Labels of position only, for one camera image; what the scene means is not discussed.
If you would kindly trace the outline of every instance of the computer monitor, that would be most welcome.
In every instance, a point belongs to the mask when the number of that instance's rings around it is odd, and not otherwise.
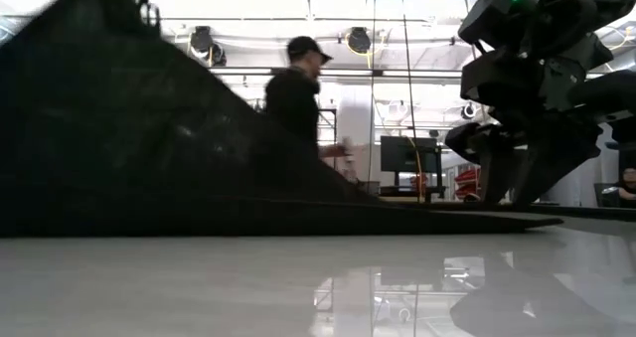
[[[418,173],[417,154],[421,171],[438,173],[441,164],[441,148],[434,138],[380,137],[380,168],[383,172]]]

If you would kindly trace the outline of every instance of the yellow cable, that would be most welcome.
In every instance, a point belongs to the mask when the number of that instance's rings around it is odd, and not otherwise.
[[[623,47],[623,45],[627,44],[627,42],[629,41],[629,34],[631,32],[632,28],[627,28],[625,30],[625,37],[623,38],[623,42],[618,44],[617,46],[613,47],[613,48],[609,48],[609,50],[616,50],[616,49],[620,49]]]
[[[422,172],[421,172],[421,161],[419,160],[419,151],[417,150],[417,146],[415,145],[415,142],[413,142],[412,138],[410,138],[409,136],[406,136],[406,138],[408,139],[408,142],[410,142],[410,145],[412,145],[413,149],[415,150],[415,159],[417,161],[417,178],[415,179],[415,184],[417,185],[417,197],[419,198],[419,201],[421,202],[421,199],[423,198],[421,195],[421,186],[424,183],[423,182],[424,176],[422,175]]]

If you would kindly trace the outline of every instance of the person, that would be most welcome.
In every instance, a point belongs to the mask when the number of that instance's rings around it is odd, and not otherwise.
[[[626,168],[616,187],[618,187],[620,207],[636,209],[636,168]]]
[[[321,68],[332,57],[322,52],[312,38],[301,36],[287,44],[290,66],[276,74],[265,88],[263,113],[309,145],[320,157],[346,155],[342,145],[318,146],[320,111],[314,96],[320,92]]]

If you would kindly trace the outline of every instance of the black mat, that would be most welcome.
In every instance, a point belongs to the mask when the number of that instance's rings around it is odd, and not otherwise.
[[[59,0],[0,47],[0,236],[505,233],[558,224],[399,208],[142,25]]]
[[[511,214],[511,216],[515,217],[520,214],[536,214],[618,222],[636,222],[636,210],[634,209],[560,207],[543,204],[515,206],[508,204],[485,205],[481,203],[399,203],[399,205],[407,209],[422,209],[424,211],[432,210],[437,212],[479,212],[482,214],[495,212],[499,213],[499,215],[501,215],[501,213],[514,213],[514,215]]]

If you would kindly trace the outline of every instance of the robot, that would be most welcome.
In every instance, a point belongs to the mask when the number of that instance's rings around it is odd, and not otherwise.
[[[459,37],[482,55],[465,66],[461,97],[489,106],[496,124],[452,129],[446,145],[481,165],[483,203],[509,190],[527,205],[590,158],[602,132],[636,141],[636,73],[586,80],[613,60],[594,31],[629,14],[636,0],[478,0]],[[481,43],[494,50],[486,52]]]

